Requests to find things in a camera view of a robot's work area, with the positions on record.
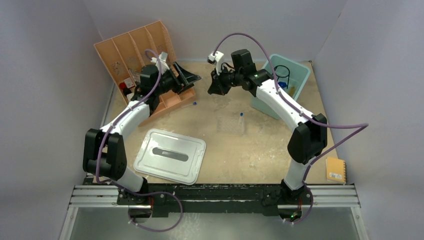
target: white lid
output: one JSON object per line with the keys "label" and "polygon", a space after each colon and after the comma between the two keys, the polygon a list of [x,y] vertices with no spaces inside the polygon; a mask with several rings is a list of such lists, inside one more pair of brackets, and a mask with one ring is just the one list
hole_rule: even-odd
{"label": "white lid", "polygon": [[192,185],[199,176],[205,141],[150,129],[134,161],[137,172]]}

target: orange wooden organizer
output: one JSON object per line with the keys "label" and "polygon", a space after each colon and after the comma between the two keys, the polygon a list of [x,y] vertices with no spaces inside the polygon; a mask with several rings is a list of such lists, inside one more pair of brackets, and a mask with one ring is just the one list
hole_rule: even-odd
{"label": "orange wooden organizer", "polygon": [[[130,69],[141,72],[142,67],[151,64],[145,55],[146,49],[151,49],[157,54],[161,52],[167,53],[168,58],[166,62],[168,66],[172,66],[172,63],[177,61],[170,34],[161,21],[156,21],[108,40],[101,41],[94,44],[94,47],[127,104],[128,99],[120,90],[119,84],[123,83],[126,79],[128,79],[127,81],[132,81],[134,84],[134,77]],[[160,102],[156,111],[142,124],[146,124],[183,105],[192,103],[196,99],[196,93],[193,88],[180,95],[168,91],[162,94],[159,99]]]}

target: small clear object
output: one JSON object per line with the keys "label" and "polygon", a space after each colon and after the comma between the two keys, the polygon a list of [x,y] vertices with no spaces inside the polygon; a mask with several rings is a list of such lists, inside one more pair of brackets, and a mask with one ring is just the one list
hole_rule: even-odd
{"label": "small clear object", "polygon": [[239,117],[219,116],[216,128],[218,133],[244,135],[245,117],[243,113]]}

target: blue object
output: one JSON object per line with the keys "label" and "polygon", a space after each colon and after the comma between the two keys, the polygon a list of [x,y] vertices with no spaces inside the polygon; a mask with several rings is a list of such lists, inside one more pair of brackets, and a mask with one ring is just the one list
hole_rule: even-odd
{"label": "blue object", "polygon": [[[290,69],[290,81],[288,83],[288,86],[286,82],[282,81],[278,81],[278,85],[280,85],[280,87],[286,93],[289,93],[292,88],[294,88],[294,92],[291,97],[296,101],[299,95],[301,94],[301,91],[306,81],[308,80],[309,75],[311,74],[311,70],[303,64],[300,64],[278,54],[272,54],[270,56],[270,59],[273,67],[283,65]],[[271,75],[273,74],[273,71],[271,70],[271,66],[268,61],[263,65],[262,69],[265,69]],[[279,76],[286,76],[289,73],[289,71],[285,67],[277,67],[275,72]],[[263,101],[259,100],[256,97],[251,98],[250,105],[253,108],[263,112],[264,114],[267,114],[275,119],[280,119],[280,117],[268,105],[266,105]]]}

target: red object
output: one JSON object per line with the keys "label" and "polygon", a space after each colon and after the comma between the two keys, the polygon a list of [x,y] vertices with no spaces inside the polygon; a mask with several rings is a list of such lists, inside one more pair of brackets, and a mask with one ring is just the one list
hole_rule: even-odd
{"label": "red object", "polygon": [[121,82],[121,83],[119,84],[119,88],[120,88],[121,90],[125,89],[126,87],[127,87],[127,85],[125,84],[125,82]]}

